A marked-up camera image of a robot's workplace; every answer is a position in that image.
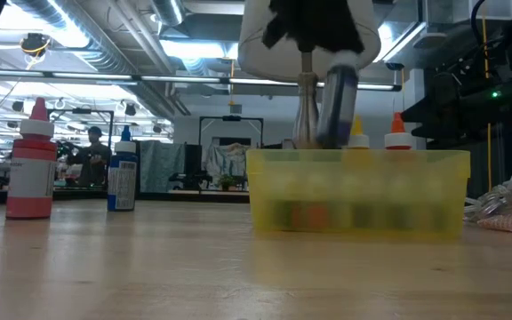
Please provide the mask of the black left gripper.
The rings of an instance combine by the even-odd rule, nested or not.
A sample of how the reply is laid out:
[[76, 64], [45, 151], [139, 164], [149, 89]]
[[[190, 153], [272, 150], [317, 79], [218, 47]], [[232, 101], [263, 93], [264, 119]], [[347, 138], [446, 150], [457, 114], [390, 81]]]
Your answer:
[[271, 49], [281, 39], [293, 40], [300, 52], [312, 52], [312, 43], [288, 28], [332, 28], [322, 37], [329, 52], [364, 51], [364, 42], [355, 26], [347, 0], [270, 0], [268, 8], [276, 17], [266, 26], [261, 42]]

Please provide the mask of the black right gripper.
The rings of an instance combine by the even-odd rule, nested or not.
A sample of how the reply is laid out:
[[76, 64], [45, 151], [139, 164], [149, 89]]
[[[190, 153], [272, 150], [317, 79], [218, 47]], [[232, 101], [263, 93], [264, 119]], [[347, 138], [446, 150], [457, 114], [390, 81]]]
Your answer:
[[512, 77], [502, 81], [453, 72], [428, 77], [428, 96], [402, 112], [406, 123], [425, 123], [412, 135], [427, 149], [463, 148], [485, 140], [488, 126], [512, 130]]

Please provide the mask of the orange tip food coloring bottle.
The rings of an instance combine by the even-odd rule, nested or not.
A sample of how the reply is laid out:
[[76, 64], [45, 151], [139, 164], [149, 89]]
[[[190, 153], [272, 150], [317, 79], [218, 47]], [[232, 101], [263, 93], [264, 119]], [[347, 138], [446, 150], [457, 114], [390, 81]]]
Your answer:
[[400, 112], [395, 112], [391, 123], [390, 133], [384, 137], [385, 149], [412, 149], [413, 137], [405, 130]]

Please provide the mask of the yellow tip food coloring bottle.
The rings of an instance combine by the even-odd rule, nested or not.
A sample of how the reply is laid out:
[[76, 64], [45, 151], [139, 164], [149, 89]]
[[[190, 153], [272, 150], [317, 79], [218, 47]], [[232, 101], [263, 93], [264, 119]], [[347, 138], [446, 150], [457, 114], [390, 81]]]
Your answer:
[[369, 149], [370, 139], [364, 134], [363, 122], [360, 116], [356, 116], [350, 131], [348, 147], [352, 149]]

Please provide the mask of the dark purple food coloring bottle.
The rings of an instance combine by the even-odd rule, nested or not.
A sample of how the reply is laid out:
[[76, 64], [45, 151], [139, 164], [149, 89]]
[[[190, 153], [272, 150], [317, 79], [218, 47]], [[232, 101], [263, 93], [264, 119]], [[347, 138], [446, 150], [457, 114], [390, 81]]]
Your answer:
[[355, 117], [358, 55], [336, 52], [324, 79], [322, 109], [317, 125], [317, 143], [321, 148], [347, 146]]

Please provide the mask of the small white-capped dropper bottle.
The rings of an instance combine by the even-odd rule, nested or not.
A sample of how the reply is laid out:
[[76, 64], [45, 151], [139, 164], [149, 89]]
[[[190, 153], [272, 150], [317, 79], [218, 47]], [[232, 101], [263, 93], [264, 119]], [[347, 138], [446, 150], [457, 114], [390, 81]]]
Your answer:
[[296, 179], [292, 175], [282, 175], [278, 178], [272, 191], [274, 205], [274, 223], [278, 229], [292, 230], [292, 187]]
[[353, 223], [356, 228], [377, 228], [380, 213], [380, 183], [369, 174], [361, 175], [354, 190]]

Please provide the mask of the pink food coloring bottle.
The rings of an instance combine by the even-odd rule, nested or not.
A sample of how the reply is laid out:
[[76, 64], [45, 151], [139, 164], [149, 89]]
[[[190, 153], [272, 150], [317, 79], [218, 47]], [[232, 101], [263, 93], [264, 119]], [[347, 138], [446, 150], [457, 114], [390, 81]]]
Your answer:
[[10, 181], [6, 199], [8, 220], [48, 219], [57, 163], [54, 124], [45, 100], [36, 99], [29, 118], [20, 123], [20, 137], [12, 144]]

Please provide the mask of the light draped cloth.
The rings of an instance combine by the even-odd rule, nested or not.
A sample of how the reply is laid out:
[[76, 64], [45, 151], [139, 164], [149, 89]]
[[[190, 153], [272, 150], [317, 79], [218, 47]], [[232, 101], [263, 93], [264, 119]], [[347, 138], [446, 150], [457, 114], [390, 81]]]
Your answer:
[[211, 144], [204, 149], [202, 166], [214, 179], [222, 175], [244, 177], [246, 152], [249, 149], [238, 143], [227, 146]]

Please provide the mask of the yellow translucent plastic bin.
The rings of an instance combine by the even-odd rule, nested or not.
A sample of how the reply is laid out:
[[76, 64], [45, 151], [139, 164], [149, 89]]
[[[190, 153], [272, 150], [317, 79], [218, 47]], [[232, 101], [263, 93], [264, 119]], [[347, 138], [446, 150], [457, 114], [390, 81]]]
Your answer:
[[[461, 150], [254, 149], [247, 153], [252, 224], [259, 232], [341, 233], [418, 241], [457, 239], [463, 228], [470, 154]], [[330, 191], [329, 226], [308, 226], [308, 176], [319, 174]], [[356, 228], [352, 201], [358, 178], [380, 183], [377, 228]], [[272, 191], [292, 175], [292, 230], [274, 223]]]

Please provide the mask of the grey draped cloth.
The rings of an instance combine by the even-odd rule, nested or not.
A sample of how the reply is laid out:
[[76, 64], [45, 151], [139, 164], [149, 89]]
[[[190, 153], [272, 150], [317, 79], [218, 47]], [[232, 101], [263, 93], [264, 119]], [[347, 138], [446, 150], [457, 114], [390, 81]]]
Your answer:
[[140, 191], [166, 193], [176, 182], [169, 179], [174, 173], [183, 173], [185, 146], [157, 140], [140, 142]]

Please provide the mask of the long ceiling light strip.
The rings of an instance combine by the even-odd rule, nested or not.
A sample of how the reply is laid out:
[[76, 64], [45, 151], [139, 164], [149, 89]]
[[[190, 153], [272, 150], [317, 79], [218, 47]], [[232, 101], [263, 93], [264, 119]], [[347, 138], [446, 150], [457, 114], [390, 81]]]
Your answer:
[[296, 87], [295, 82], [278, 82], [273, 80], [241, 78], [241, 77], [219, 77], [219, 76], [167, 76], [167, 75], [126, 75], [126, 74], [101, 74], [81, 72], [57, 72], [57, 71], [32, 71], [18, 69], [0, 69], [0, 78], [50, 78], [77, 81], [114, 82], [117, 84], [138, 83], [138, 82], [159, 82], [176, 84], [225, 84], [225, 85], [259, 85], [259, 86], [281, 86]]

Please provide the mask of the person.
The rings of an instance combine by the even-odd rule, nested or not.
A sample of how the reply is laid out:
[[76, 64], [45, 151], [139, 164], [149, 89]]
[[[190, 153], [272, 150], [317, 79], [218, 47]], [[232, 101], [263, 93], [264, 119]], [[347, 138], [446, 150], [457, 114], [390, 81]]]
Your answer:
[[78, 185], [83, 187], [101, 186], [106, 179], [106, 166], [109, 164], [111, 149], [100, 142], [102, 131], [97, 126], [88, 130], [88, 147], [78, 149], [75, 155], [67, 157], [68, 164], [82, 165]]

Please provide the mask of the black ceiling device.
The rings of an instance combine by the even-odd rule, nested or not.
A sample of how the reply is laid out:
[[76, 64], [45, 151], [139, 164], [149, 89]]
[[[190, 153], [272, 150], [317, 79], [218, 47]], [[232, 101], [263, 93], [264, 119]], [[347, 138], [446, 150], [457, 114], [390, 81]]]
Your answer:
[[33, 58], [43, 57], [50, 44], [51, 38], [41, 33], [28, 33], [20, 40], [21, 50]]

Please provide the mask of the black background rig frame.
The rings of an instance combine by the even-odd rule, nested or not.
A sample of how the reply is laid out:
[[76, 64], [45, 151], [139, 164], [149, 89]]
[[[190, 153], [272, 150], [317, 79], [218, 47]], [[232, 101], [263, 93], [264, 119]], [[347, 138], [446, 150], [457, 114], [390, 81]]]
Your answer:
[[[211, 123], [203, 127], [204, 120], [210, 120]], [[263, 131], [264, 131], [264, 118], [262, 117], [242, 117], [242, 116], [200, 116], [198, 119], [198, 132], [197, 132], [197, 145], [202, 147], [203, 145], [203, 132], [215, 121], [220, 120], [221, 122], [248, 122], [260, 135], [260, 141], [257, 143], [257, 147], [262, 147], [264, 145], [264, 139], [263, 139]], [[252, 121], [256, 121], [260, 123], [260, 127], [257, 128], [252, 124]], [[224, 141], [226, 142], [222, 146], [233, 146], [233, 145], [241, 145], [241, 146], [248, 146], [248, 144], [244, 145], [241, 142], [246, 140], [246, 138], [224, 138]]]

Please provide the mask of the silver ventilation duct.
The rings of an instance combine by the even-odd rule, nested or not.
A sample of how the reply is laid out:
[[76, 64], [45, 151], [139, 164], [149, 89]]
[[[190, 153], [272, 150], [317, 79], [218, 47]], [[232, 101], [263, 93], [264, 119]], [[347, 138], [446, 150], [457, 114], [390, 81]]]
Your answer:
[[182, 0], [149, 0], [157, 18], [164, 26], [175, 27], [186, 18], [187, 11]]

